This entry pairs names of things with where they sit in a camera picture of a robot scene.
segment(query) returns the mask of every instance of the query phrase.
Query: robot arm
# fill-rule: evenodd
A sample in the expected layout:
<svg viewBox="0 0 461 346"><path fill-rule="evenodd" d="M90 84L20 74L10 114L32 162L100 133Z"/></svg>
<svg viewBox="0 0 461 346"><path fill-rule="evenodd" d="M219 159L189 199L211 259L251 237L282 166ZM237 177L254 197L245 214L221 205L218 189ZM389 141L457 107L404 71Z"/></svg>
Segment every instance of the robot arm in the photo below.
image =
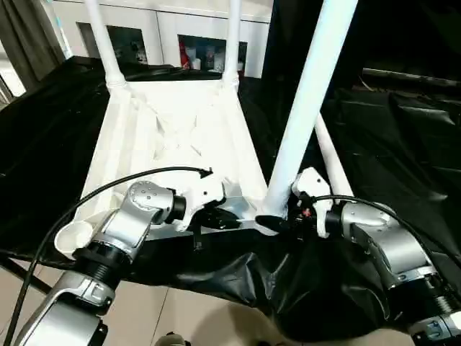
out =
<svg viewBox="0 0 461 346"><path fill-rule="evenodd" d="M329 194L329 186L309 168L298 176L293 192L301 199L303 194L315 197ZM371 206L321 202L313 205L318 235L339 234L363 248L390 304L402 312L413 341L417 345L459 345L461 302L418 240L395 219Z"/></svg>
<svg viewBox="0 0 461 346"><path fill-rule="evenodd" d="M195 212L224 201L224 189L212 175L183 196L142 181L128 189L120 209L109 215L93 239L77 249L72 270L63 273L25 324L16 346L99 346L107 335L100 316L115 299L115 289L136 258L150 225L179 222L185 229Z"/></svg>

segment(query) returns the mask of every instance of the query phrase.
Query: tile floor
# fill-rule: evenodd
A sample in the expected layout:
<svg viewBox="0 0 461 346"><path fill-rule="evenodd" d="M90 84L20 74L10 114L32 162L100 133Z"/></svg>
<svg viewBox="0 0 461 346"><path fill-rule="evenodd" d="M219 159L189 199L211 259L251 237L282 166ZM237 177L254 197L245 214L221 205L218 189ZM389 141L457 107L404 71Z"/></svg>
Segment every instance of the tile floor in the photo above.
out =
<svg viewBox="0 0 461 346"><path fill-rule="evenodd" d="M36 275L53 285L61 271L39 266ZM0 270L0 285L1 345L21 281ZM43 297L35 289L29 290L18 329ZM274 346L281 342L286 346L300 346L285 340L271 322L255 309L198 293L134 283L119 286L114 305L104 322L109 326L104 346L154 346L159 337L171 331L181 334L193 346L254 346L256 340L266 340ZM304 345L411 346L413 343L404 334L379 330L355 340Z"/></svg>

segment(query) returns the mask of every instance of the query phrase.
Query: white cabinet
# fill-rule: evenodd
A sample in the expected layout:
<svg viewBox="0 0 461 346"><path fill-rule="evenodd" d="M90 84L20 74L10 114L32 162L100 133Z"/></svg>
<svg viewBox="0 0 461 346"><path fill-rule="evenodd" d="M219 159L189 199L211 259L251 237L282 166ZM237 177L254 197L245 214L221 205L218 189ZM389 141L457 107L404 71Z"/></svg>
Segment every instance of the white cabinet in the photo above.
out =
<svg viewBox="0 0 461 346"><path fill-rule="evenodd" d="M53 7L72 53L98 58L85 4L54 1ZM150 65L164 63L155 11L102 5L101 14L118 58Z"/></svg>
<svg viewBox="0 0 461 346"><path fill-rule="evenodd" d="M245 76L261 77L272 1L243 0L239 60ZM225 54L228 2L99 0L119 60L181 66L179 43L183 42L194 47L203 60L202 69L210 69L210 64L205 65L205 49L213 49L216 65L222 68L218 60L222 62ZM83 0L55 0L53 7L72 53L99 57Z"/></svg>
<svg viewBox="0 0 461 346"><path fill-rule="evenodd" d="M164 63L181 66L179 55L181 40L186 46L189 46L187 41L193 42L193 45L198 45L197 50L202 50L202 69L204 69L202 57L206 47L213 47L213 53L218 54L220 49L224 53L227 36L226 19L159 12L158 26ZM239 59L244 64L245 76L261 77L268 32L268 23L241 21Z"/></svg>

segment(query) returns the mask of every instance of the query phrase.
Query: white tube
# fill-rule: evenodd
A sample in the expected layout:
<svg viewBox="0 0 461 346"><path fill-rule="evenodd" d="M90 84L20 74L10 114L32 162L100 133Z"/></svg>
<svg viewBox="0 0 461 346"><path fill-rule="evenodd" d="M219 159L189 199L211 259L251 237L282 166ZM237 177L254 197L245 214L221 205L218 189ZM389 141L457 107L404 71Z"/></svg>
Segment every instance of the white tube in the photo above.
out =
<svg viewBox="0 0 461 346"><path fill-rule="evenodd" d="M241 0L229 0L228 38L225 43L223 81L238 86L238 46L240 44Z"/></svg>
<svg viewBox="0 0 461 346"><path fill-rule="evenodd" d="M114 48L110 42L109 33L106 25L102 21L101 12L97 0L85 0L86 8L89 13L91 29L98 46L102 65L106 71L106 83L108 88L121 87L126 85L125 77L120 72L115 58Z"/></svg>
<svg viewBox="0 0 461 346"><path fill-rule="evenodd" d="M346 39L358 0L324 0L269 189L259 214L284 217L315 119Z"/></svg>
<svg viewBox="0 0 461 346"><path fill-rule="evenodd" d="M352 193L351 185L320 113L318 113L317 121L315 122L315 134L317 135L318 145L320 146L323 161L325 162L331 191L335 195L353 196L354 193Z"/></svg>

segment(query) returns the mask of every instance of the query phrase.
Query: black cloth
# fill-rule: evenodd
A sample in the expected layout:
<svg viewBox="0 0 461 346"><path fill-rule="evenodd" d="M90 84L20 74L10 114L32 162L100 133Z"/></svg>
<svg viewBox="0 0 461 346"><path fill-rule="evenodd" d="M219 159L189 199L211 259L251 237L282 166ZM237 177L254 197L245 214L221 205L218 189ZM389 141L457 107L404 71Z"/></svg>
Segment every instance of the black cloth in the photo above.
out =
<svg viewBox="0 0 461 346"><path fill-rule="evenodd" d="M122 72L129 80L220 78L168 66L122 66ZM267 97L268 88L244 79L239 92L266 178L286 121L277 109L283 91L274 85L273 97ZM38 90L1 112L0 253L29 260L52 222L78 200L108 99L100 62L72 58ZM459 106L337 91L323 114L355 193L387 203L458 253ZM303 166L325 174L315 136ZM363 251L341 239L306 234L305 241L251 229L209 234L198 252L191 237L149 241L125 279L257 307L288 337L304 342L355 337L395 325L399 311L389 307ZM453 264L442 254L437 258L458 283ZM42 263L71 267L52 242Z"/></svg>

